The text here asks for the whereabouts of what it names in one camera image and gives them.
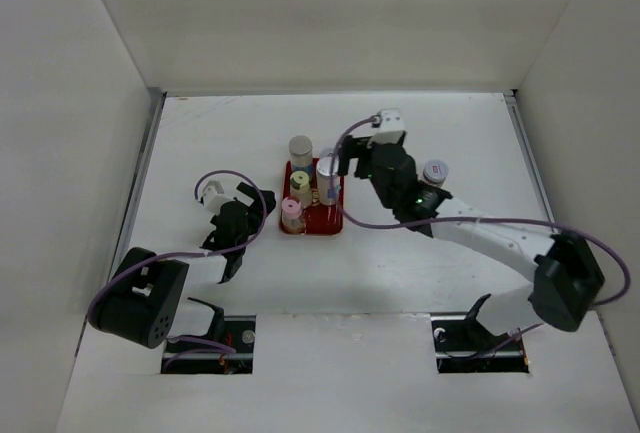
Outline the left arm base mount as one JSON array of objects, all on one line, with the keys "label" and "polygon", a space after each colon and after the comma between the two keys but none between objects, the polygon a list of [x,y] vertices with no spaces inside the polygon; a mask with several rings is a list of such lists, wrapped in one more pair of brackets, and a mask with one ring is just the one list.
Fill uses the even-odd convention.
[{"label": "left arm base mount", "polygon": [[164,375],[248,375],[253,372],[257,318],[228,315],[220,306],[187,298],[165,343]]}]

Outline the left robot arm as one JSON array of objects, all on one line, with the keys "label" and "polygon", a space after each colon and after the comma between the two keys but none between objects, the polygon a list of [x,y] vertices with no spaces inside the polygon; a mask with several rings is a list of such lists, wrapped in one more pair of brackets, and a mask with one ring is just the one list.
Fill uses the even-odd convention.
[{"label": "left robot arm", "polygon": [[229,282],[242,266],[247,245],[257,238],[275,209],[275,193],[256,188],[246,177],[236,191],[251,202],[227,195],[217,181],[199,182],[195,198],[212,213],[213,226],[201,249],[165,254],[130,249],[111,280],[92,300],[88,323],[98,331],[149,349],[167,339],[191,264],[220,258],[222,264],[214,267],[214,274],[221,284]]}]

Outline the tall bottle silver cap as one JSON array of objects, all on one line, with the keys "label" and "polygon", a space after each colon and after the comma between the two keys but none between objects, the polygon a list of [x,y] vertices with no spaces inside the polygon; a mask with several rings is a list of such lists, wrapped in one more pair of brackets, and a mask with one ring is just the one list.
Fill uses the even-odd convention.
[{"label": "tall bottle silver cap", "polygon": [[331,156],[325,156],[316,163],[316,186],[319,202],[325,206],[333,206],[339,201],[341,193],[339,162]]}]

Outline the yellow cap spice bottle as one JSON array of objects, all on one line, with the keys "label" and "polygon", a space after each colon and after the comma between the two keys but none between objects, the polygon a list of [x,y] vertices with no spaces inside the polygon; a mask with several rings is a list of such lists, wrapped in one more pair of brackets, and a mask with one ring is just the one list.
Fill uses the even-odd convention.
[{"label": "yellow cap spice bottle", "polygon": [[296,198],[303,209],[308,208],[313,202],[311,181],[309,175],[302,170],[291,173],[289,177],[290,196]]}]

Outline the pink cap spice bottle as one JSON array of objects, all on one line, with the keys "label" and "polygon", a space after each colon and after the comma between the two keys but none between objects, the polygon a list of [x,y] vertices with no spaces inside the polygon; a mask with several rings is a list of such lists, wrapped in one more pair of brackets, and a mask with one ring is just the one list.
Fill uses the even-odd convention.
[{"label": "pink cap spice bottle", "polygon": [[305,230],[304,210],[294,197],[286,197],[281,204],[281,222],[283,228],[291,234],[300,234]]}]

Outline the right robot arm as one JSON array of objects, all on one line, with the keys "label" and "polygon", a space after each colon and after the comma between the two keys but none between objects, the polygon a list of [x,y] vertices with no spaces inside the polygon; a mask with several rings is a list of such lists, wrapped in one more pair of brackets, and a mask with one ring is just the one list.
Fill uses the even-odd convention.
[{"label": "right robot arm", "polygon": [[345,136],[337,149],[338,173],[352,160],[355,175],[369,181],[382,206],[405,228],[455,243],[517,272],[526,285],[507,293],[482,295],[470,308],[464,337],[483,349],[500,334],[532,324],[559,331],[579,329],[604,285],[604,275],[586,238],[548,222],[492,218],[449,191],[418,179],[403,142]]}]

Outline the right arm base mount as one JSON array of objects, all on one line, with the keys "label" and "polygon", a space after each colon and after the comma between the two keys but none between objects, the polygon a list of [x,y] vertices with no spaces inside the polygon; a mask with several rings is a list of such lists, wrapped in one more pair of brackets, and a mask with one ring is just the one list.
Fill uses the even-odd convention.
[{"label": "right arm base mount", "polygon": [[529,372],[524,345],[509,334],[494,336],[477,322],[431,322],[436,368],[441,374]]}]

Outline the tall bottle grey cap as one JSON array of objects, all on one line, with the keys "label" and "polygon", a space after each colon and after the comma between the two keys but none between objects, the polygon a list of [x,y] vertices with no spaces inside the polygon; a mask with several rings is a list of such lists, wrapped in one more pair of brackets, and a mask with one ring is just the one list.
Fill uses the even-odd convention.
[{"label": "tall bottle grey cap", "polygon": [[315,167],[311,139],[305,135],[294,136],[290,139],[288,148],[291,170],[293,172],[303,171],[310,180],[313,180]]}]

